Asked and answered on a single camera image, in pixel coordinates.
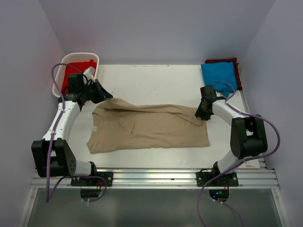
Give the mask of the beige polo shirt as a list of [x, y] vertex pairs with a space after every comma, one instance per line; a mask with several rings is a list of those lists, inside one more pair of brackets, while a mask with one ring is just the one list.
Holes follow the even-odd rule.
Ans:
[[91, 154], [143, 148], [203, 148], [210, 145], [206, 122], [193, 107], [133, 105], [113, 98], [92, 113], [97, 128], [87, 142]]

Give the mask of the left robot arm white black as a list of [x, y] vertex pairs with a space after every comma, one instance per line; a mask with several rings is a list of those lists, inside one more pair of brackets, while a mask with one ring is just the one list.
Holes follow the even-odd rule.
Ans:
[[82, 181], [89, 186], [97, 183], [95, 164], [78, 161], [68, 140], [86, 102], [98, 104], [112, 97], [97, 79], [90, 79], [83, 73], [68, 76], [68, 86], [59, 95], [58, 110], [49, 130], [41, 140], [33, 141], [31, 145], [40, 177], [81, 176]]

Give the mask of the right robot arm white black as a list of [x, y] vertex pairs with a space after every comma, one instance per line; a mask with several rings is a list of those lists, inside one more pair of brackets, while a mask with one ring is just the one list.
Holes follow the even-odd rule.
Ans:
[[228, 175], [247, 158], [257, 157], [267, 151], [267, 137], [263, 120], [258, 116], [249, 116], [234, 106], [228, 106], [226, 98], [218, 96], [213, 86], [200, 88], [201, 102], [195, 117], [209, 121], [216, 115], [231, 127], [230, 151], [219, 161], [215, 162], [211, 171], [200, 170], [197, 179], [212, 180], [215, 185], [223, 185]]

